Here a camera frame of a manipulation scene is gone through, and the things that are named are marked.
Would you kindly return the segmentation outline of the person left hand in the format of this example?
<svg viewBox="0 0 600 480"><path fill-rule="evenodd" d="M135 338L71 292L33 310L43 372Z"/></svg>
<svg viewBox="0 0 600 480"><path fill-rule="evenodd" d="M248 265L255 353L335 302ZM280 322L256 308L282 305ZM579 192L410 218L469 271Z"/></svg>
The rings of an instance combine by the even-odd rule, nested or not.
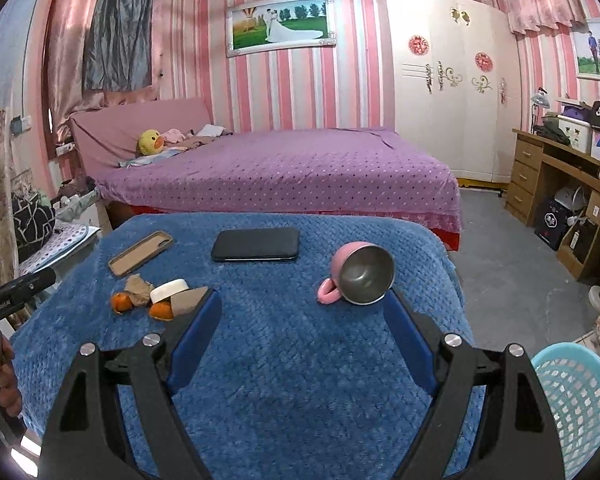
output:
<svg viewBox="0 0 600 480"><path fill-rule="evenodd" d="M3 359L0 360L0 407L10 417L18 417L22 410L22 395L18 389L17 377L12 367L14 350L3 340Z"/></svg>

